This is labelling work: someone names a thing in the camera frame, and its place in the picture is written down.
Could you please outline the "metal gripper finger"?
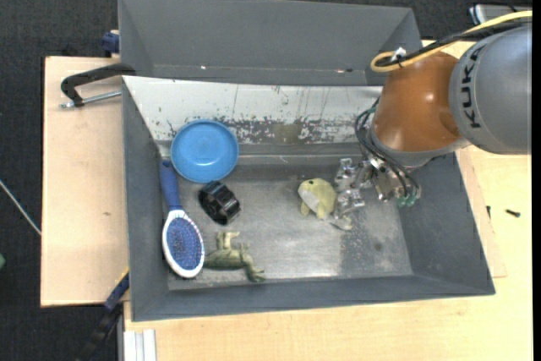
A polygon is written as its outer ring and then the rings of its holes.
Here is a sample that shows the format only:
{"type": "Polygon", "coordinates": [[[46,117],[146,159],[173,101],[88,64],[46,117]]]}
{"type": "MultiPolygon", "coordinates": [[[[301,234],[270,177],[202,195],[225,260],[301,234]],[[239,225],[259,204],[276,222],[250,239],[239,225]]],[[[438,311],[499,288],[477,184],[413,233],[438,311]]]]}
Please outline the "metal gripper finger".
{"type": "Polygon", "coordinates": [[[364,206],[363,196],[358,189],[342,191],[336,197],[331,223],[342,231],[351,230],[352,216],[364,206]]]}
{"type": "Polygon", "coordinates": [[[336,189],[355,189],[358,183],[360,166],[351,158],[341,158],[334,177],[336,189]]]}

